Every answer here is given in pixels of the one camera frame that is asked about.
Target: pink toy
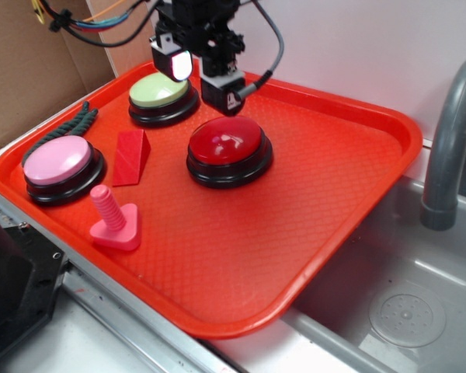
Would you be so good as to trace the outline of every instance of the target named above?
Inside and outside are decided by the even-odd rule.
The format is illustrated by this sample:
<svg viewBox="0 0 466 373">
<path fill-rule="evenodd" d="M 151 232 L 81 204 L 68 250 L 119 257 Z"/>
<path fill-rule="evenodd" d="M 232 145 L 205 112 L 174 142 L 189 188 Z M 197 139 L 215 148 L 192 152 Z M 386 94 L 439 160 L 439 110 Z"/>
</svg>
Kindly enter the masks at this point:
<svg viewBox="0 0 466 373">
<path fill-rule="evenodd" d="M 150 143 L 143 130 L 120 132 L 117 136 L 113 187 L 137 185 L 150 154 Z"/>
<path fill-rule="evenodd" d="M 90 197 L 102 220 L 90 229 L 96 243 L 126 251 L 135 250 L 141 243 L 141 218 L 136 204 L 119 207 L 106 185 L 97 185 Z"/>
</svg>

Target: blue wire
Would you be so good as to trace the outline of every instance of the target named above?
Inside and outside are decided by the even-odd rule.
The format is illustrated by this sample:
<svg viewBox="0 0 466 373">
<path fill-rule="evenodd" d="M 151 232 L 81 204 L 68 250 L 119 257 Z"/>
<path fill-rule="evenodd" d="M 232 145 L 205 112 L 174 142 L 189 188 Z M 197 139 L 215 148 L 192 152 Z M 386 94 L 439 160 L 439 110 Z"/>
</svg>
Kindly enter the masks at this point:
<svg viewBox="0 0 466 373">
<path fill-rule="evenodd" d="M 82 29 L 90 29 L 90 30 L 104 29 L 105 30 L 105 29 L 121 24 L 128 18 L 128 16 L 129 14 L 125 13 L 122 16 L 113 17 L 110 19 L 104 19 L 103 21 L 96 22 L 96 23 L 86 23 L 86 22 L 76 21 L 75 25 Z"/>
</svg>

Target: white wall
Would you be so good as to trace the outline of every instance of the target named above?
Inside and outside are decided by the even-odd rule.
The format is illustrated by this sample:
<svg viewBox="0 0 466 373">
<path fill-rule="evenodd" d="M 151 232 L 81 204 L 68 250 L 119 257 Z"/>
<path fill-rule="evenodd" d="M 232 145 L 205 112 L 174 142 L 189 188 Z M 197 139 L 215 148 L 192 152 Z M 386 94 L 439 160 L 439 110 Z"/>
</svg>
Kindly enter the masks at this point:
<svg viewBox="0 0 466 373">
<path fill-rule="evenodd" d="M 433 139 L 450 83 L 466 60 L 466 0 L 262 0 L 285 39 L 275 77 L 401 111 Z M 276 37 L 256 8 L 230 27 L 245 35 L 239 67 L 256 73 Z"/>
</svg>

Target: red button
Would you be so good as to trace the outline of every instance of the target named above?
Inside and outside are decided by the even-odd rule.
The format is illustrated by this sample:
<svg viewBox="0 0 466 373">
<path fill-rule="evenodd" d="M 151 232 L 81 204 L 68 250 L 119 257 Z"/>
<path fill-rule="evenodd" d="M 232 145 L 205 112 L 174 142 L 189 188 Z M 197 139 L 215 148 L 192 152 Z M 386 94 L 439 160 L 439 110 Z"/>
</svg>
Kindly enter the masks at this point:
<svg viewBox="0 0 466 373">
<path fill-rule="evenodd" d="M 221 117 L 198 127 L 190 138 L 196 160 L 221 166 L 242 161 L 261 143 L 261 128 L 247 117 Z"/>
</svg>

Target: pink button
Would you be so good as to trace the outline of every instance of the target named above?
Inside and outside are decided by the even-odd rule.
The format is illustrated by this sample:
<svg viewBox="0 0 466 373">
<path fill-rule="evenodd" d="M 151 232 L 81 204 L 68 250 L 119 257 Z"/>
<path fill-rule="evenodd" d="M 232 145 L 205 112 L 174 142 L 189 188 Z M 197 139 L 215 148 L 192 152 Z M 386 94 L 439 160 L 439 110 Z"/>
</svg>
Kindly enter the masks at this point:
<svg viewBox="0 0 466 373">
<path fill-rule="evenodd" d="M 24 175 L 36 185 L 51 185 L 75 175 L 89 161 L 88 142 L 63 136 L 41 145 L 24 163 Z"/>
<path fill-rule="evenodd" d="M 190 150 L 200 162 L 227 165 L 242 161 L 260 146 L 259 125 L 247 117 L 221 117 L 198 127 L 190 138 Z"/>
</svg>

